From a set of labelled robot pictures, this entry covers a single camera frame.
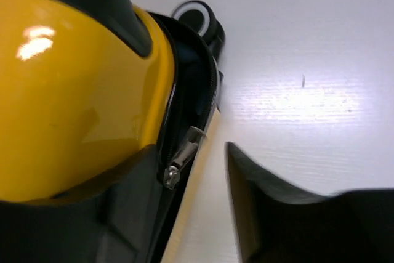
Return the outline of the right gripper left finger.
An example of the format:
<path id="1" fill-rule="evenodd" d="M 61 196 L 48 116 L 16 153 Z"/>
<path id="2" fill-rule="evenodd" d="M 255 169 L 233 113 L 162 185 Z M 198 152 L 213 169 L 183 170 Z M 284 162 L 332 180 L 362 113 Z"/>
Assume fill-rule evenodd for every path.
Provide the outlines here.
<path id="1" fill-rule="evenodd" d="M 58 198 L 1 203 L 2 262 L 153 262 L 163 186 L 149 145 Z"/>

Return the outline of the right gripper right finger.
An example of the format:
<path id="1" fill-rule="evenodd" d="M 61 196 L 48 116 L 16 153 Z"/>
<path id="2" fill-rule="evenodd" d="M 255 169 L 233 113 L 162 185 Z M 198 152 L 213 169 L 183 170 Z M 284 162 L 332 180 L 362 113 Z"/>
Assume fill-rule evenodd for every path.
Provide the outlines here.
<path id="1" fill-rule="evenodd" d="M 322 196 L 263 168 L 226 144 L 242 262 L 392 262 L 393 190 Z"/>

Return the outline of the yellow Pikachu suitcase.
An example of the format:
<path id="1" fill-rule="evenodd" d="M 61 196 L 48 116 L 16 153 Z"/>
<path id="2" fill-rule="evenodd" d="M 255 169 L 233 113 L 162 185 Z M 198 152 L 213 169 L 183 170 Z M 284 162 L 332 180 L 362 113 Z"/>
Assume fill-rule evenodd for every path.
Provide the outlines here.
<path id="1" fill-rule="evenodd" d="M 225 33 L 190 0 L 1 0 L 1 203 L 58 198 L 149 145 L 163 186 L 153 262 L 173 262 L 219 119 Z M 206 133 L 173 190 L 190 127 Z"/>

